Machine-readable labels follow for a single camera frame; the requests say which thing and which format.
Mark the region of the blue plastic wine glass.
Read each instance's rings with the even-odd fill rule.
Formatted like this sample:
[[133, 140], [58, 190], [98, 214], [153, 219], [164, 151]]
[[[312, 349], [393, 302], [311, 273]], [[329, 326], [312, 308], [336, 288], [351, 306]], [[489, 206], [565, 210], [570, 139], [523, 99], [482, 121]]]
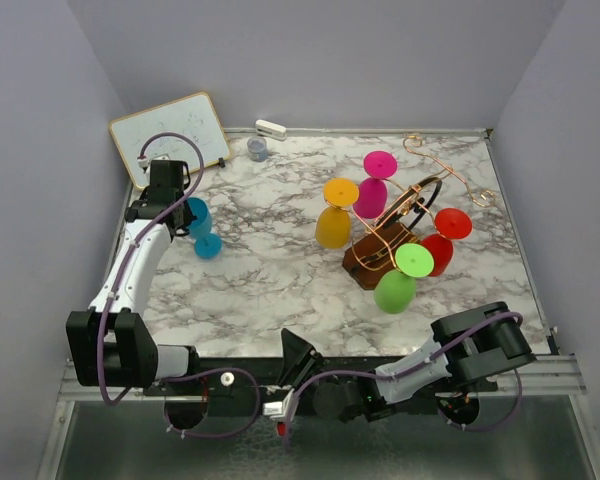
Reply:
[[188, 230], [194, 240], [195, 254], [206, 260], [216, 257], [223, 244], [221, 238], [212, 232], [212, 217], [207, 204], [200, 198], [189, 197], [187, 205], [193, 215]]

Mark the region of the magenta plastic wine glass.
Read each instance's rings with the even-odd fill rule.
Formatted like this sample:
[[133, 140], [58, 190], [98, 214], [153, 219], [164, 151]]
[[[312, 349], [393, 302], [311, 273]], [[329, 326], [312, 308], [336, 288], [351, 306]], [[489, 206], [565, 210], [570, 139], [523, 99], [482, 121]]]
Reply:
[[397, 160], [387, 151], [376, 150], [364, 157], [363, 168], [367, 177], [359, 184], [353, 209], [363, 219], [375, 219], [385, 209], [388, 199], [385, 181], [396, 173]]

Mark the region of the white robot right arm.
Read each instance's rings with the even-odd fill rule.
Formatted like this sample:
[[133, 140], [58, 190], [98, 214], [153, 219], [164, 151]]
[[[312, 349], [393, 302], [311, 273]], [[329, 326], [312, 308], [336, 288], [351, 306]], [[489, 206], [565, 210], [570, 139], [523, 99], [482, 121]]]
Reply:
[[434, 321], [432, 336], [419, 349], [370, 371], [310, 367], [271, 418], [289, 426], [306, 397], [322, 418], [348, 422], [362, 416], [372, 422], [423, 398], [429, 410], [451, 411], [449, 420], [465, 428], [479, 412], [468, 393], [491, 376], [516, 374], [536, 360], [522, 323], [519, 313], [495, 302]]

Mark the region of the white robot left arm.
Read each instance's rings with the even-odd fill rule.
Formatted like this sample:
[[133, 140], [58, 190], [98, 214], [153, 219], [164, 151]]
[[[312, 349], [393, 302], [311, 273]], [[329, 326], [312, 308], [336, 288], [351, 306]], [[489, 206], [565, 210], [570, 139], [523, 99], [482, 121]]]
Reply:
[[195, 349], [156, 344], [142, 318], [160, 259], [195, 219], [186, 203], [189, 185], [183, 161], [151, 162], [149, 185], [125, 211], [122, 244], [104, 285], [66, 322], [81, 385], [105, 394], [109, 387], [148, 388], [166, 378], [182, 395], [200, 385]]

